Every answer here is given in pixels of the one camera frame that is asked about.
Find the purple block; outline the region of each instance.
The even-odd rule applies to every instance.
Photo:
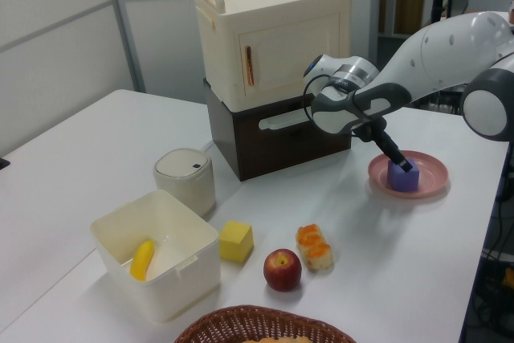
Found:
[[[415,192],[418,190],[419,169],[412,158],[407,158],[412,169],[405,172],[400,166],[391,160],[387,164],[387,182],[397,192]]]

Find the yellow banana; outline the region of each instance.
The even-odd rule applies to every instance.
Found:
[[[140,281],[146,281],[146,270],[150,265],[152,257],[153,240],[146,240],[137,248],[130,266],[130,274]]]

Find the yellow sponge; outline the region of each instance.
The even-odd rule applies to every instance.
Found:
[[[244,263],[254,249],[251,226],[229,220],[219,233],[219,256],[222,259]]]

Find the white plastic box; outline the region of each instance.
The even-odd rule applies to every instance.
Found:
[[[162,322],[214,289],[220,280],[218,232],[164,190],[155,190],[91,225],[109,275],[150,321]],[[155,251],[147,280],[130,273],[147,239]]]
[[[321,54],[349,56],[352,0],[194,0],[206,80],[231,112],[301,96]]]

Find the brown basket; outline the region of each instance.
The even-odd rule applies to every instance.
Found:
[[[254,305],[208,313],[190,325],[175,343],[242,343],[265,337],[308,337],[313,343],[355,343],[354,339],[322,321]]]

